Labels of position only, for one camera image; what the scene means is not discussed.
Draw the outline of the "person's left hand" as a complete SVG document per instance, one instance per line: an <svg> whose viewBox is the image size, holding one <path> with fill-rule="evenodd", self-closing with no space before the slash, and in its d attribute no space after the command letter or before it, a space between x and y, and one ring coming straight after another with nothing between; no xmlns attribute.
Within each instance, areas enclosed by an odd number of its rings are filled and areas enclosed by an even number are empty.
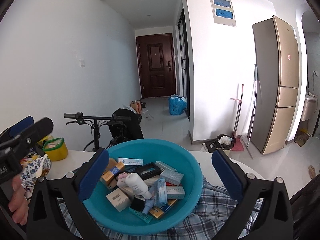
<svg viewBox="0 0 320 240"><path fill-rule="evenodd" d="M19 174L14 176L11 185L14 191L9 202L9 210L13 213L12 220L16 224L25 225L28 218L28 202Z"/></svg>

